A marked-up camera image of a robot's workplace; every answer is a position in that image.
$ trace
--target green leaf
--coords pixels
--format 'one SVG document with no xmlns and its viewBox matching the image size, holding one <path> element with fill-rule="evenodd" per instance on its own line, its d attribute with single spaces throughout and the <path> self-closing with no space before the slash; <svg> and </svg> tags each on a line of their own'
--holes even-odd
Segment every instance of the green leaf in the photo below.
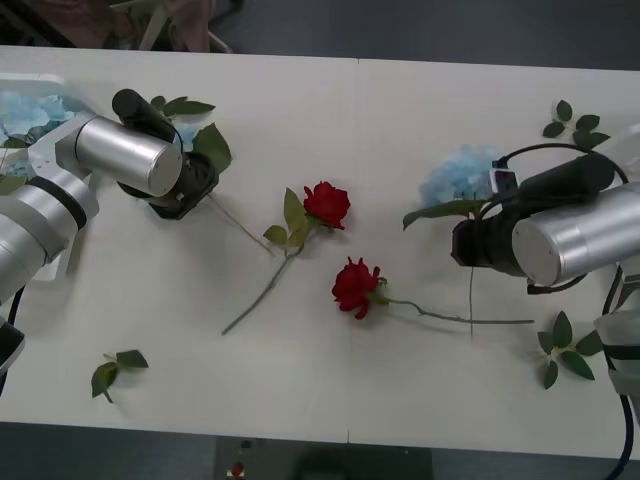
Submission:
<svg viewBox="0 0 640 480">
<path fill-rule="evenodd" d="M 9 195 L 27 183 L 27 177 L 0 176 L 0 195 Z"/>
<path fill-rule="evenodd" d="M 468 217 L 470 213 L 474 213 L 479 208 L 482 208 L 485 203 L 487 203 L 487 200 L 453 200 L 451 202 L 441 203 L 434 207 L 423 208 L 406 214 L 402 219 L 402 224 L 406 230 L 409 225 L 419 218 L 438 218 L 450 215 Z"/>
<path fill-rule="evenodd" d="M 544 127 L 542 131 L 542 136 L 545 138 L 556 138 L 560 136 L 564 132 L 564 123 L 562 122 L 551 122 L 549 125 Z"/>
<path fill-rule="evenodd" d="M 287 221 L 289 232 L 295 233 L 307 223 L 307 211 L 293 190 L 287 188 L 284 194 L 284 219 Z"/>
<path fill-rule="evenodd" d="M 600 117 L 598 115 L 583 115 L 576 122 L 576 130 L 583 132 L 590 132 L 600 124 Z"/>
<path fill-rule="evenodd" d="M 604 142 L 605 140 L 609 140 L 609 135 L 607 135 L 606 133 L 600 133 L 600 132 L 586 132 L 586 131 L 582 131 L 582 130 L 576 130 L 573 133 L 573 141 L 574 143 L 581 147 L 581 148 L 585 148 L 587 150 L 591 150 L 595 147 L 597 147 L 598 145 L 600 145 L 602 142 Z"/>
<path fill-rule="evenodd" d="M 193 139 L 193 151 L 209 158 L 218 175 L 231 165 L 231 150 L 215 123 L 204 127 Z"/>
<path fill-rule="evenodd" d="M 547 355 L 553 351 L 553 337 L 547 332 L 538 332 L 538 342 Z"/>
<path fill-rule="evenodd" d="M 556 317 L 556 323 L 553 325 L 553 344 L 558 348 L 564 348 L 571 343 L 572 338 L 573 331 L 567 314 L 560 312 Z"/>
<path fill-rule="evenodd" d="M 281 247 L 284 247 L 287 243 L 287 231 L 280 225 L 271 225 L 264 232 L 263 237 Z"/>
<path fill-rule="evenodd" d="M 151 99 L 151 105 L 154 106 L 157 110 L 162 111 L 164 106 L 167 104 L 167 99 L 162 95 L 158 95 L 157 97 L 153 97 Z"/>
<path fill-rule="evenodd" d="M 549 390 L 553 387 L 553 384 L 556 383 L 558 379 L 558 364 L 551 360 L 549 362 L 549 366 L 547 367 L 547 372 L 544 374 L 544 389 Z"/>
<path fill-rule="evenodd" d="M 10 137 L 4 141 L 2 148 L 27 148 L 29 145 L 19 138 Z"/>
<path fill-rule="evenodd" d="M 149 368 L 149 364 L 139 350 L 128 350 L 116 353 L 116 360 L 121 367 Z"/>
<path fill-rule="evenodd" d="M 187 97 L 174 98 L 162 108 L 162 113 L 164 113 L 167 117 L 173 117 L 174 115 L 176 115 L 176 109 L 186 101 Z"/>
<path fill-rule="evenodd" d="M 576 345 L 576 352 L 580 355 L 584 355 L 585 357 L 591 357 L 601 351 L 602 340 L 600 340 L 600 335 L 598 335 L 597 330 L 594 330 L 589 335 L 585 336 Z"/>
<path fill-rule="evenodd" d="M 595 380 L 593 372 L 584 358 L 582 358 L 576 352 L 562 352 L 560 358 L 564 364 L 576 375 L 580 375 L 587 380 Z"/>
<path fill-rule="evenodd" d="M 291 234 L 289 240 L 287 241 L 287 245 L 293 248 L 301 247 L 304 242 L 307 241 L 309 230 L 309 220 L 307 219 L 307 217 L 304 217 L 304 222 L 295 232 Z"/>
<path fill-rule="evenodd" d="M 556 113 L 558 114 L 558 118 L 563 122 L 568 122 L 573 117 L 573 109 L 568 102 L 564 100 L 560 100 L 558 105 L 556 106 Z"/>
<path fill-rule="evenodd" d="M 113 403 L 113 400 L 111 400 L 107 390 L 111 385 L 113 385 L 117 376 L 118 365 L 115 362 L 108 362 L 96 368 L 96 371 L 93 372 L 93 377 L 91 377 L 92 398 L 96 398 L 97 396 L 104 394 L 109 403 Z"/>
</svg>

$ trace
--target black wire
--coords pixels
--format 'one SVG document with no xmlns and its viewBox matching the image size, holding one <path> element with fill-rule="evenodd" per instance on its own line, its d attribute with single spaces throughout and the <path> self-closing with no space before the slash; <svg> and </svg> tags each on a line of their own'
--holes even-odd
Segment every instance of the black wire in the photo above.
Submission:
<svg viewBox="0 0 640 480">
<path fill-rule="evenodd" d="M 517 155 L 521 155 L 523 153 L 533 152 L 534 150 L 542 150 L 544 148 L 568 148 L 569 150 L 577 150 L 578 152 L 582 152 L 582 153 L 595 153 L 596 155 L 601 155 L 607 158 L 607 160 L 611 162 L 612 168 L 616 171 L 616 173 L 622 180 L 622 183 L 629 183 L 629 178 L 627 177 L 626 173 L 624 173 L 620 165 L 618 165 L 616 162 L 606 157 L 605 155 L 602 155 L 601 153 L 594 152 L 593 150 L 590 150 L 588 148 L 579 147 L 578 145 L 572 145 L 571 143 L 558 143 L 558 142 L 539 143 L 538 145 L 531 145 L 530 147 L 524 147 L 524 148 L 521 148 L 520 150 L 516 150 L 515 152 L 511 152 L 508 155 L 505 155 L 504 157 L 500 158 L 498 161 L 494 162 L 495 167 L 507 168 L 509 165 L 509 160 L 511 160 L 513 157 Z"/>
<path fill-rule="evenodd" d="M 613 282 L 611 282 L 611 288 L 609 288 L 609 293 L 607 294 L 607 298 L 604 301 L 604 306 L 602 307 L 602 315 L 607 315 L 611 311 L 611 304 L 613 303 L 613 297 L 615 296 L 615 293 L 618 290 L 621 280 L 622 280 L 622 268 L 618 266 L 618 268 L 616 269 L 616 275 L 613 278 Z M 607 361 L 607 366 L 609 367 L 609 369 L 615 370 L 616 367 L 606 352 L 604 352 L 604 358 Z M 622 404 L 622 411 L 624 412 L 624 426 L 625 426 L 624 447 L 622 448 L 622 453 L 620 454 L 618 463 L 613 468 L 613 470 L 611 470 L 611 473 L 609 473 L 609 475 L 605 477 L 605 480 L 614 480 L 622 474 L 625 467 L 627 466 L 627 463 L 629 463 L 629 459 L 631 458 L 631 451 L 633 450 L 634 425 L 633 425 L 633 412 L 631 411 L 629 397 L 627 397 L 626 395 L 620 395 L 620 403 Z"/>
<path fill-rule="evenodd" d="M 16 323 L 16 315 L 18 313 L 18 307 L 20 306 L 20 299 L 22 298 L 22 293 L 24 292 L 24 287 L 16 292 L 13 296 L 13 301 L 11 302 L 11 310 L 9 310 L 9 318 L 7 319 L 7 323 L 11 326 Z M 2 396 L 2 392 L 4 391 L 4 384 L 7 383 L 7 374 L 9 372 L 4 372 L 4 375 L 0 377 L 0 396 Z"/>
<path fill-rule="evenodd" d="M 16 315 L 18 314 L 18 307 L 20 306 L 20 299 L 22 298 L 23 293 L 24 287 L 18 290 L 13 296 L 13 301 L 11 302 L 11 310 L 9 310 L 9 318 L 7 319 L 7 323 L 11 326 L 16 323 Z"/>
<path fill-rule="evenodd" d="M 538 145 L 531 145 L 530 147 L 524 147 L 520 150 L 516 150 L 515 152 L 511 152 L 508 155 L 505 155 L 501 159 L 496 162 L 496 168 L 507 168 L 509 160 L 513 157 L 520 155 L 522 153 L 532 152 L 534 150 L 542 150 L 543 148 L 568 148 L 570 150 L 577 150 L 582 153 L 596 153 L 593 150 L 589 150 L 588 148 L 582 148 L 577 145 L 572 145 L 570 143 L 539 143 Z"/>
<path fill-rule="evenodd" d="M 558 293 L 568 290 L 571 287 L 575 287 L 582 280 L 586 278 L 587 274 L 580 275 L 579 277 L 574 278 L 573 280 L 569 280 L 567 283 L 563 283 L 562 285 L 557 285 L 555 287 L 538 287 L 535 285 L 527 285 L 527 294 L 529 295 L 544 295 L 547 293 Z"/>
</svg>

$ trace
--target flower stem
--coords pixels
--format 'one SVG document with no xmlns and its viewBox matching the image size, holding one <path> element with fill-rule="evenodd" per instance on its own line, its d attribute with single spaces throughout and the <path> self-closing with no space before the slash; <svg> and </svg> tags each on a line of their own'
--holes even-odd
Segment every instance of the flower stem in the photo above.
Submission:
<svg viewBox="0 0 640 480">
<path fill-rule="evenodd" d="M 240 323 L 240 320 L 242 320 L 244 317 L 249 315 L 253 311 L 253 309 L 258 306 L 258 304 L 262 301 L 262 299 L 264 299 L 264 297 L 267 296 L 267 293 L 269 293 L 269 291 L 276 286 L 278 278 L 280 277 L 280 274 L 284 271 L 285 267 L 289 264 L 291 260 L 293 260 L 295 257 L 300 255 L 300 252 L 302 252 L 303 248 L 304 248 L 304 244 L 302 245 L 302 247 L 298 249 L 296 253 L 292 253 L 290 255 L 284 256 L 284 261 L 280 264 L 280 267 L 278 268 L 278 270 L 276 270 L 276 273 L 273 275 L 273 277 L 271 277 L 271 281 L 267 284 L 267 286 L 262 291 L 262 293 L 258 295 L 258 298 L 256 298 L 256 300 L 249 306 L 249 308 L 247 308 L 244 312 L 242 312 L 238 318 L 236 318 L 233 322 L 231 322 L 229 326 L 222 331 L 223 336 L 229 333 L 233 327 L 235 327 L 238 323 Z"/>
<path fill-rule="evenodd" d="M 466 318 L 452 317 L 449 315 L 440 315 L 438 313 L 427 312 L 426 310 L 423 310 L 415 303 L 410 302 L 408 300 L 392 300 L 386 297 L 385 299 L 387 300 L 387 302 L 394 303 L 396 305 L 411 305 L 413 308 L 415 308 L 418 311 L 420 316 L 433 317 L 433 318 L 438 318 L 440 320 L 448 320 L 450 322 L 475 323 L 478 325 L 524 325 L 527 323 L 533 323 L 533 320 L 473 320 L 471 321 L 471 320 L 467 320 Z"/>
<path fill-rule="evenodd" d="M 225 214 L 225 215 L 226 215 L 226 216 L 227 216 L 227 217 L 228 217 L 228 218 L 229 218 L 233 223 L 235 223 L 238 227 L 240 227 L 240 229 L 241 229 L 244 233 L 246 233 L 246 234 L 249 236 L 249 238 L 251 238 L 254 242 L 256 242 L 258 245 L 260 245 L 262 248 L 264 248 L 267 252 L 269 252 L 269 255 L 271 255 L 271 256 L 273 256 L 273 255 L 274 255 L 273 251 L 272 251 L 269 247 L 267 247 L 264 243 L 262 243 L 262 242 L 260 241 L 260 239 L 256 238 L 256 236 L 255 236 L 254 234 L 252 234 L 249 230 L 247 230 L 247 229 L 245 228 L 245 226 L 244 226 L 244 225 L 242 225 L 238 220 L 236 220 L 236 218 L 235 218 L 233 215 L 231 215 L 231 214 L 227 211 L 227 209 L 225 209 L 225 208 L 222 206 L 222 204 L 218 201 L 218 199 L 217 199 L 214 195 L 209 194 L 209 197 L 211 198 L 211 200 L 213 200 L 213 203 L 215 203 L 215 204 L 216 204 L 216 206 L 217 206 L 220 210 L 222 210 L 222 213 L 224 213 L 224 214 Z"/>
</svg>

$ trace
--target table surface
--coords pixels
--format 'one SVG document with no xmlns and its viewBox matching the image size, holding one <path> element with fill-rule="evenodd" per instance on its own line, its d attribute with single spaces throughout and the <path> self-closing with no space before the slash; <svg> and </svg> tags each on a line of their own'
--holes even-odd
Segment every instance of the table surface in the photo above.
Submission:
<svg viewBox="0 0 640 480">
<path fill-rule="evenodd" d="M 100 179 L 101 213 L 78 239 L 67 282 L 30 285 L 27 335 L 0 399 L 0 420 L 218 435 L 616 457 L 624 430 L 602 357 L 596 381 L 561 368 L 539 383 L 535 332 L 559 310 L 592 329 L 612 270 L 579 287 L 528 297 L 525 283 L 476 271 L 476 326 L 378 308 L 364 322 L 330 290 L 346 257 L 382 268 L 390 294 L 468 315 L 469 270 L 449 257 L 455 219 L 402 232 L 428 171 L 463 144 L 508 152 L 539 143 L 560 98 L 597 113 L 608 133 L 640 121 L 628 99 L 640 74 L 355 59 L 1 47 L 7 72 L 55 73 L 110 114 L 112 95 L 189 95 L 234 153 L 214 190 L 255 232 L 282 223 L 286 187 L 328 180 L 349 191 L 344 232 L 317 238 L 259 309 L 222 328 L 277 267 L 211 203 L 180 222 Z M 521 178 L 571 158 L 528 155 Z M 123 375 L 115 405 L 91 399 L 102 354 L 140 349 L 151 365 Z M 640 458 L 640 448 L 634 451 Z"/>
</svg>

